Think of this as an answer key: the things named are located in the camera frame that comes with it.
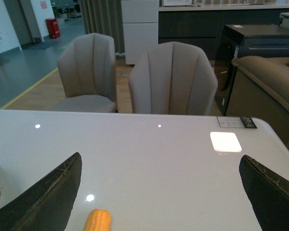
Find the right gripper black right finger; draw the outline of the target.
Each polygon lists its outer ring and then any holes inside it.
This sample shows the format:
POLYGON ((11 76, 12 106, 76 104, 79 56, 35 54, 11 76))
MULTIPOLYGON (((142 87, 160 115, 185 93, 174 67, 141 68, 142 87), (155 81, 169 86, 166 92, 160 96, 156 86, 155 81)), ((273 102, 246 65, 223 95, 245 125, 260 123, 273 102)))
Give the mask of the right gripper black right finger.
POLYGON ((289 231, 289 181, 248 155, 239 173, 261 229, 289 231))

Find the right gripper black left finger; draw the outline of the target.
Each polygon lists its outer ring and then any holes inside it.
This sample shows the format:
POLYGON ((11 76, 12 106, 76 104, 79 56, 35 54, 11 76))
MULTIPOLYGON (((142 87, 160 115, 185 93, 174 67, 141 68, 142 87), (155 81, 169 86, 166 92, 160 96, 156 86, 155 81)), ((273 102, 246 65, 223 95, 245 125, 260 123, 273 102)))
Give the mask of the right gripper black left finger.
POLYGON ((0 231, 65 230, 81 171, 81 155, 76 152, 0 209, 0 231))

